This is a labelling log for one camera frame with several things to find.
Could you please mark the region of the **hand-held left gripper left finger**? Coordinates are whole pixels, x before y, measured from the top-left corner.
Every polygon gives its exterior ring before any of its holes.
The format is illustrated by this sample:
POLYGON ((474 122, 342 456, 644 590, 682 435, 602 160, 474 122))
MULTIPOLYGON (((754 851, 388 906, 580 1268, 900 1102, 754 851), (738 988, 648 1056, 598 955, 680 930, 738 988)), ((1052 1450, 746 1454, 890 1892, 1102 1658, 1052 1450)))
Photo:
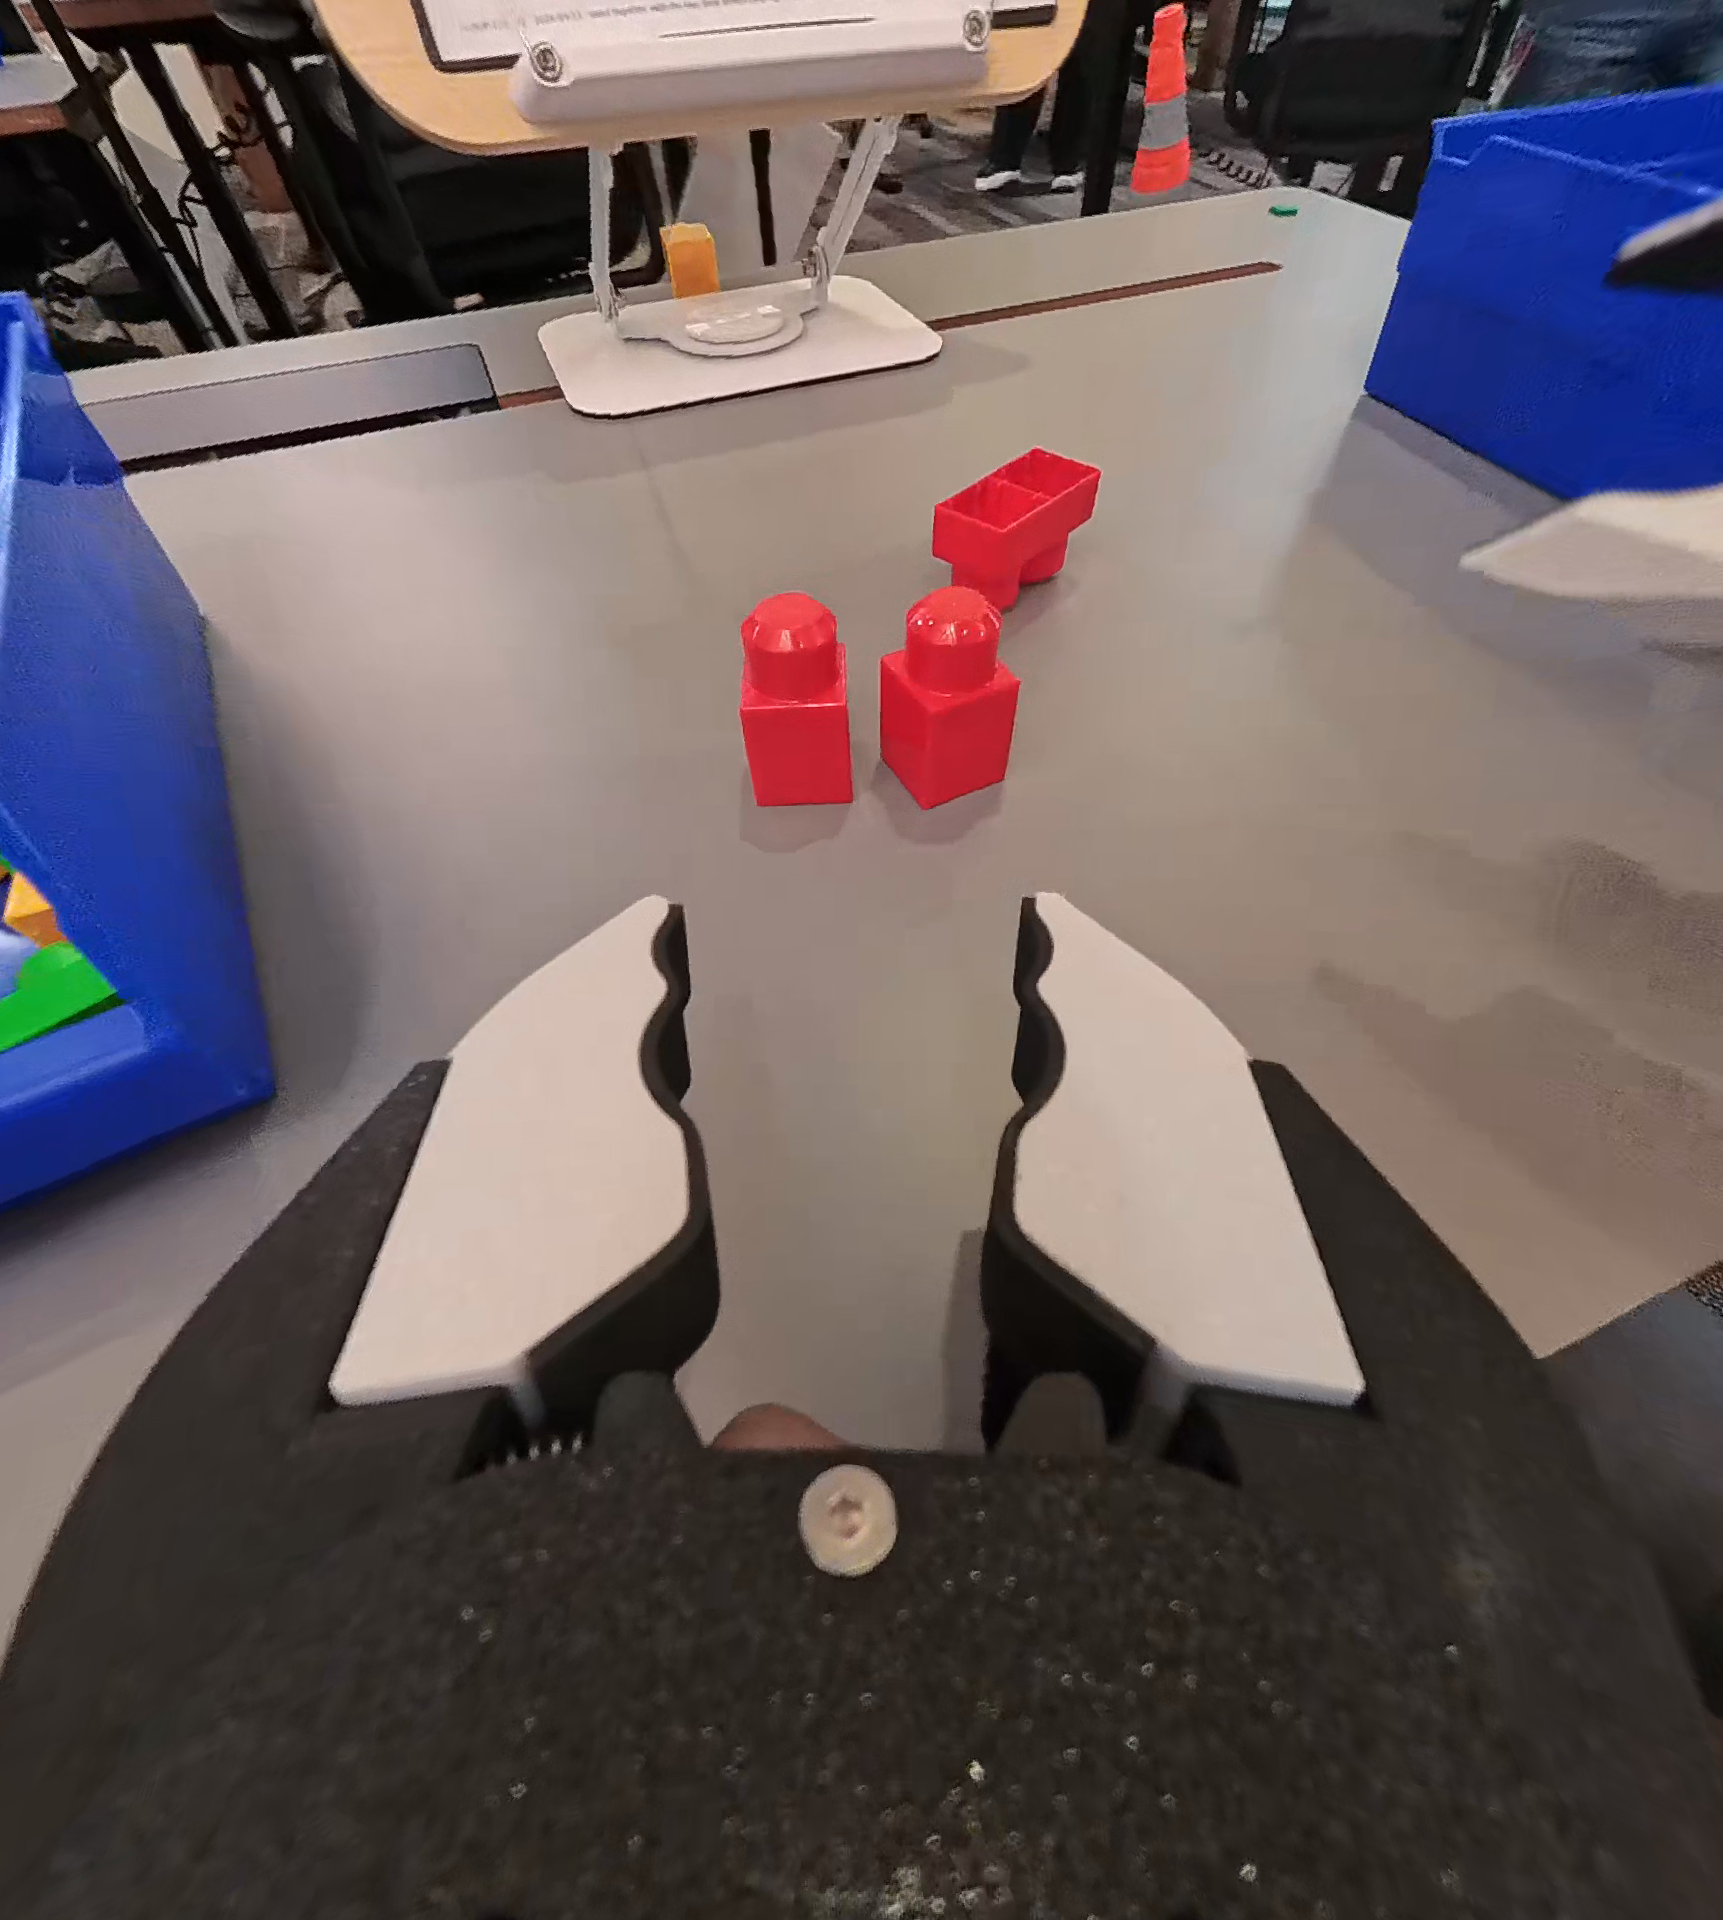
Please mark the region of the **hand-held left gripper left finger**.
POLYGON ((644 897, 452 1048, 332 1370, 366 1409, 504 1390, 592 1412, 672 1376, 720 1308, 682 906, 644 897))

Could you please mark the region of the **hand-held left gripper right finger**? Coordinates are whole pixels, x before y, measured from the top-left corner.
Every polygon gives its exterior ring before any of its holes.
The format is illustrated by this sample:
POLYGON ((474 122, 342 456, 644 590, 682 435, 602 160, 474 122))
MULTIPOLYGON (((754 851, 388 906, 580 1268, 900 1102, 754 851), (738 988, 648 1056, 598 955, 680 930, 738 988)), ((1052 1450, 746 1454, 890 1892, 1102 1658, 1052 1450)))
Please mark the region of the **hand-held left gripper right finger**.
POLYGON ((1016 1379, 1106 1412, 1194 1392, 1352 1410, 1366 1376, 1258 1064, 1210 1005, 1066 897, 1020 908, 980 1307, 1016 1379))

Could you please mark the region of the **red mega block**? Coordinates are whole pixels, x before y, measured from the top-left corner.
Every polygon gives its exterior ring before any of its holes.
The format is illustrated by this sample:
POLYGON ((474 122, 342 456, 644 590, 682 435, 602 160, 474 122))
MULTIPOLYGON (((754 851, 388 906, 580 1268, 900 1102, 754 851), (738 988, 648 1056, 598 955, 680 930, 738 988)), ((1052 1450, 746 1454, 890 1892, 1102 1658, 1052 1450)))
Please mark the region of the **red mega block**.
POLYGON ((878 665, 880 758, 922 811, 1008 778, 1020 682, 1000 641, 1002 612, 980 590, 936 588, 878 665))
POLYGON ((740 626, 738 702, 754 802, 854 800, 848 652, 834 612, 802 590, 760 601, 740 626))
POLYGON ((1008 612, 1022 588, 1062 573, 1068 540, 1094 517, 1100 483, 1100 468, 1036 446, 936 506, 932 554, 956 588, 1008 612))

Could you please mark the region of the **orange traffic cone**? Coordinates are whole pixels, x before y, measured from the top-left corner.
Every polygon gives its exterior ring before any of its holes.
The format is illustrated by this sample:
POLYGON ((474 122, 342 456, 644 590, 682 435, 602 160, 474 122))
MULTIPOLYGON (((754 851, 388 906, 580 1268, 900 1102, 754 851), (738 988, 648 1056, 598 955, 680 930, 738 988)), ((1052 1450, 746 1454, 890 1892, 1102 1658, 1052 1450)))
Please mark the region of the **orange traffic cone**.
POLYGON ((1152 21, 1142 122, 1130 175, 1130 195, 1138 200, 1172 198, 1192 179, 1188 24, 1186 4, 1166 4, 1152 21))

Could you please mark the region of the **person's jeans leg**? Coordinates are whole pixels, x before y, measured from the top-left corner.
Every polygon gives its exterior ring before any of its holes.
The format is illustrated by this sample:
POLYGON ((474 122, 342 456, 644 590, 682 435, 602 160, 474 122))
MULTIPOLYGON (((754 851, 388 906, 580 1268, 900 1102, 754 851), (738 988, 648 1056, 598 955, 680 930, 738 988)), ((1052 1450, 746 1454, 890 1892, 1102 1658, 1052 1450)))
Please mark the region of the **person's jeans leg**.
POLYGON ((1723 1719, 1723 1317, 1664 1293, 1544 1363, 1723 1719))

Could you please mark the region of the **white board stand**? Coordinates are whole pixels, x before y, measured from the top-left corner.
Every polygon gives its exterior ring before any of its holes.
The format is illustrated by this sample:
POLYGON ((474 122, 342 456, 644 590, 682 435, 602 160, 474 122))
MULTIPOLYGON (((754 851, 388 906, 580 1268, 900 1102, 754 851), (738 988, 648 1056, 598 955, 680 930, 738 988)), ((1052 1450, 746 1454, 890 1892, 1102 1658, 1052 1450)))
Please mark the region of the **white board stand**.
MULTIPOLYGON (((986 73, 988 53, 978 60, 796 54, 744 67, 656 64, 646 73, 566 83, 548 78, 540 59, 530 57, 514 67, 510 101, 532 125, 588 125, 618 114, 632 101, 650 111, 742 108, 848 86, 970 86, 986 73)), ((568 407, 584 419, 632 420, 936 358, 940 338, 928 327, 894 301, 838 277, 898 126, 894 114, 866 121, 832 215, 814 232, 802 267, 770 268, 710 301, 626 302, 610 263, 614 152, 588 149, 594 309, 564 313, 538 327, 538 348, 568 407)))

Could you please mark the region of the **printed instruction sheet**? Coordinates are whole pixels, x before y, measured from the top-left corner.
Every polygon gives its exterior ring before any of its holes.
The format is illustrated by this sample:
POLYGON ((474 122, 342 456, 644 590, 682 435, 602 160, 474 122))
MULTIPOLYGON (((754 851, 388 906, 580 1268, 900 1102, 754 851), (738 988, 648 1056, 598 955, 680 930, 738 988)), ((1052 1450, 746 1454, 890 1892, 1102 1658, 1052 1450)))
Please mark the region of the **printed instruction sheet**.
POLYGON ((982 59, 996 32, 1046 28, 1056 2, 414 2, 444 73, 538 57, 554 83, 782 57, 982 59))

